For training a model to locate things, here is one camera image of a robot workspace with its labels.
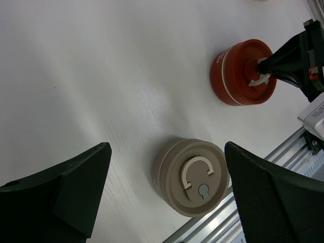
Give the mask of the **beige round lid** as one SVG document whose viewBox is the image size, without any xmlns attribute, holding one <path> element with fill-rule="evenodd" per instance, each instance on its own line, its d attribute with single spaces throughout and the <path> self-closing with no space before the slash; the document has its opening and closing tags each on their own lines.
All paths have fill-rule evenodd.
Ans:
<svg viewBox="0 0 324 243">
<path fill-rule="evenodd" d="M 229 179 L 224 152 L 213 143 L 189 139 L 165 157 L 159 185 L 172 209 L 186 217 L 201 217 L 225 197 Z"/>
</svg>

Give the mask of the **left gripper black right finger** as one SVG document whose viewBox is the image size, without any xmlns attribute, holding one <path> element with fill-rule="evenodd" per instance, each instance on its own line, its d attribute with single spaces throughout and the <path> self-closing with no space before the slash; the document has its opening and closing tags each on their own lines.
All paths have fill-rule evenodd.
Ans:
<svg viewBox="0 0 324 243">
<path fill-rule="evenodd" d="M 323 242 L 323 182 L 233 142 L 225 158 L 246 242 Z"/>
</svg>

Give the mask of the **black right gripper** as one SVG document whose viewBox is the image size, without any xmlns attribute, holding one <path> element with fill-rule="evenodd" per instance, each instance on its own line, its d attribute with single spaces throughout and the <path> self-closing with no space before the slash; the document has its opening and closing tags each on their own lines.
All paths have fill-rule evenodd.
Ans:
<svg viewBox="0 0 324 243">
<path fill-rule="evenodd" d="M 275 72 L 277 79 L 296 86 L 313 101 L 323 93 L 323 28 L 312 19 L 304 22 L 304 28 L 261 61 L 257 70 Z"/>
</svg>

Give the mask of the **red round lid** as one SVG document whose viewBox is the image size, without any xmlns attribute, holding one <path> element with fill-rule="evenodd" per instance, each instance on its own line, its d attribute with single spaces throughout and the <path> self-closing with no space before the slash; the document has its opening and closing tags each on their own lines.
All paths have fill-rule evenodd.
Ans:
<svg viewBox="0 0 324 243">
<path fill-rule="evenodd" d="M 274 92 L 276 79 L 271 77 L 267 84 L 249 86 L 251 81 L 260 79 L 258 60 L 268 58 L 272 51 L 267 44 L 250 39 L 231 48 L 225 60 L 224 81 L 231 106 L 256 105 L 266 102 Z"/>
</svg>

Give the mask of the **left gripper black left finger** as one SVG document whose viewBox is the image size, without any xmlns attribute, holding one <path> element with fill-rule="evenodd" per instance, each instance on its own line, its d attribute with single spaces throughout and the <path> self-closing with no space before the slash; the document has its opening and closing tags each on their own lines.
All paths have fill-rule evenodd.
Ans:
<svg viewBox="0 0 324 243">
<path fill-rule="evenodd" d="M 102 142 L 1 186 L 1 242 L 86 242 L 91 238 L 111 160 Z"/>
</svg>

